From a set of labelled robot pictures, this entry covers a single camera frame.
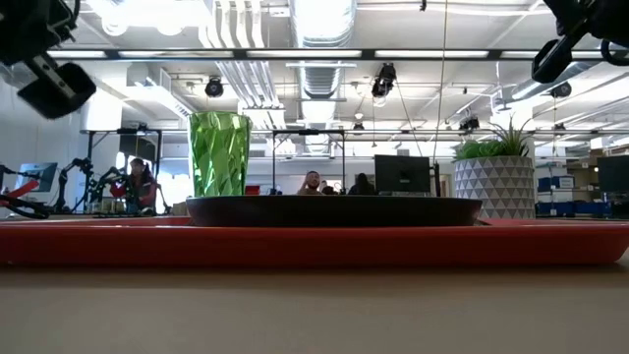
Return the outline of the row of blue storage bins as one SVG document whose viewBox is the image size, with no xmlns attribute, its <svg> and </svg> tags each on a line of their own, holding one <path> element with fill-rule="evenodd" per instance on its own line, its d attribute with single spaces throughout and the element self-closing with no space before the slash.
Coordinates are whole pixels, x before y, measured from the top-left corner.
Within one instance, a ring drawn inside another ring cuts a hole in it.
<svg viewBox="0 0 629 354">
<path fill-rule="evenodd" d="M 610 204 L 596 202 L 550 202 L 537 203 L 537 214 L 576 215 L 592 214 L 598 216 L 611 215 Z"/>
</svg>

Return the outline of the blue storage bin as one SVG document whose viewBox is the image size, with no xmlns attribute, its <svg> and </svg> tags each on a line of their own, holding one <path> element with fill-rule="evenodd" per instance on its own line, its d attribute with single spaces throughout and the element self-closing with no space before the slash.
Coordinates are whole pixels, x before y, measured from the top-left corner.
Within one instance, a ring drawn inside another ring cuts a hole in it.
<svg viewBox="0 0 629 354">
<path fill-rule="evenodd" d="M 538 191 L 549 192 L 556 189 L 572 190 L 575 187 L 575 178 L 571 175 L 543 177 L 538 179 Z"/>
</svg>

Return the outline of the red plastic tray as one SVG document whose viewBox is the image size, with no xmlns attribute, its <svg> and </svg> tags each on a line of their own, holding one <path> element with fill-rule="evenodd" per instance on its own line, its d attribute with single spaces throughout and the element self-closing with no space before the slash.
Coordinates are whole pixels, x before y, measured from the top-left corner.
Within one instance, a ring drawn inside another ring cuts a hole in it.
<svg viewBox="0 0 629 354">
<path fill-rule="evenodd" d="M 0 265 L 416 267 L 604 265 L 629 222 L 491 220 L 484 226 L 200 227 L 186 217 L 0 222 Z"/>
</svg>

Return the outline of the succulent in white patterned pot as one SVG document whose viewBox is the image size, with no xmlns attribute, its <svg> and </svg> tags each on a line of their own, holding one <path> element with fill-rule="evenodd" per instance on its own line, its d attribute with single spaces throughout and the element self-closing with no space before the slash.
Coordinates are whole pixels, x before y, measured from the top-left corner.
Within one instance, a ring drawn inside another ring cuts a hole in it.
<svg viewBox="0 0 629 354">
<path fill-rule="evenodd" d="M 456 148 L 455 196 L 480 201 L 481 219 L 533 219 L 535 166 L 526 126 L 492 127 L 492 140 L 468 140 Z"/>
</svg>

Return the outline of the black computer monitor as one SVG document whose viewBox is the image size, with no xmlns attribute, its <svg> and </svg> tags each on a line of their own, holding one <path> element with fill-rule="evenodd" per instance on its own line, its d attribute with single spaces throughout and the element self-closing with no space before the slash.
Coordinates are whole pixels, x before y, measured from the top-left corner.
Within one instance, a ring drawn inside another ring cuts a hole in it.
<svg viewBox="0 0 629 354">
<path fill-rule="evenodd" d="M 598 159 L 600 190 L 605 193 L 629 193 L 629 155 Z"/>
<path fill-rule="evenodd" d="M 376 155 L 375 187 L 379 192 L 428 193 L 430 191 L 428 157 Z"/>
</svg>

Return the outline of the computer monitor with lit screen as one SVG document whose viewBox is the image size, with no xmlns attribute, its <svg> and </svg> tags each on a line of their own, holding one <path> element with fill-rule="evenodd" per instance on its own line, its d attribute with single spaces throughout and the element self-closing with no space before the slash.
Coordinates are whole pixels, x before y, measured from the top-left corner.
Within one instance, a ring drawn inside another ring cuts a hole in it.
<svg viewBox="0 0 629 354">
<path fill-rule="evenodd" d="M 57 162 L 24 163 L 21 165 L 16 180 L 16 188 L 23 187 L 27 182 L 35 181 L 35 193 L 47 193 L 52 189 L 57 171 Z"/>
</svg>

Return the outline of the black round plate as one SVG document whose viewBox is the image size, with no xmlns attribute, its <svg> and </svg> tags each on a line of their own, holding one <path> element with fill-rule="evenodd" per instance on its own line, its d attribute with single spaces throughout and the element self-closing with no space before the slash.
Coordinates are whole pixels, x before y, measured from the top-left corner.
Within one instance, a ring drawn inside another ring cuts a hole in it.
<svg viewBox="0 0 629 354">
<path fill-rule="evenodd" d="M 189 198 L 202 227 L 471 226 L 479 200 L 393 196 L 227 196 Z"/>
</svg>

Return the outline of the black metal stand frame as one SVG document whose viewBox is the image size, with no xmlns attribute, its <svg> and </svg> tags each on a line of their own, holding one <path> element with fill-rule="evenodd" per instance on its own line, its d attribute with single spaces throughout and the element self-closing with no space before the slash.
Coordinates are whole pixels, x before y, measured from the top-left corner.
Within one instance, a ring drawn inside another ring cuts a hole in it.
<svg viewBox="0 0 629 354">
<path fill-rule="evenodd" d="M 341 138 L 340 148 L 342 150 L 342 180 L 341 180 L 340 194 L 341 195 L 346 195 L 347 194 L 347 187 L 346 187 L 346 139 L 347 139 L 347 131 L 344 130 L 344 129 L 323 129 L 323 130 L 320 130 L 320 129 L 305 128 L 305 129 L 286 129 L 286 130 L 274 129 L 274 130 L 271 131 L 271 145 L 272 145 L 272 148 L 271 148 L 271 167 L 272 167 L 271 181 L 272 181 L 272 187 L 270 189 L 270 194 L 271 195 L 277 195 L 278 194 L 277 184 L 276 184 L 276 149 L 277 149 L 276 137 L 278 135 L 285 135 L 287 138 L 289 138 L 291 135 L 298 135 L 298 136 L 303 136 L 303 137 L 327 135 L 329 138 L 332 138 L 333 135 L 338 135 Z"/>
<path fill-rule="evenodd" d="M 128 177 L 130 162 L 143 159 L 160 187 L 157 176 L 160 167 L 163 132 L 146 127 L 116 130 L 87 130 L 86 160 L 88 169 L 81 203 L 86 213 L 125 213 L 130 197 Z M 156 199 L 154 213 L 157 214 Z"/>
</svg>

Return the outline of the black overhead frame beam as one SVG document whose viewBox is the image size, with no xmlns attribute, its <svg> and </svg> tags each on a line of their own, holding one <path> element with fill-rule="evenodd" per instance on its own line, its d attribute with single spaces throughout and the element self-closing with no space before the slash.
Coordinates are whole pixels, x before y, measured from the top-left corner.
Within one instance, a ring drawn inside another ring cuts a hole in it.
<svg viewBox="0 0 629 354">
<path fill-rule="evenodd" d="M 320 60 L 320 61 L 528 61 L 531 49 L 58 49 L 48 54 L 58 60 L 111 61 L 218 61 L 218 60 Z"/>
</svg>

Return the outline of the green faceted plastic cup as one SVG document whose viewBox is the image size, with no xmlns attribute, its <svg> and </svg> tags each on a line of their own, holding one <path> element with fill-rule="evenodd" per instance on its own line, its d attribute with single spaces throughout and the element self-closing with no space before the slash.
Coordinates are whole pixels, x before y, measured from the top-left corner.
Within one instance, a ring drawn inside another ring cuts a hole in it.
<svg viewBox="0 0 629 354">
<path fill-rule="evenodd" d="M 189 119 L 194 196 L 243 196 L 252 121 L 234 112 L 194 113 Z"/>
</svg>

